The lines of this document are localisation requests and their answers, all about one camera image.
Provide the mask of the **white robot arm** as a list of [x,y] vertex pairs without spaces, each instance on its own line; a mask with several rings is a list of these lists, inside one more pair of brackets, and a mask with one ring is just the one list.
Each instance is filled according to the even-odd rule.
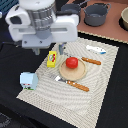
[[19,0],[5,20],[13,41],[36,55],[52,43],[71,42],[78,37],[78,15],[57,12],[55,0]]

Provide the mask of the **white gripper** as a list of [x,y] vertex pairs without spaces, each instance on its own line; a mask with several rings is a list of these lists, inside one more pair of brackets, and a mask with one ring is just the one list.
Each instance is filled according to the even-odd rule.
[[[79,17],[56,11],[55,3],[19,3],[13,6],[5,18],[12,39],[36,55],[52,43],[71,42],[77,39]],[[63,54],[63,44],[59,53]]]

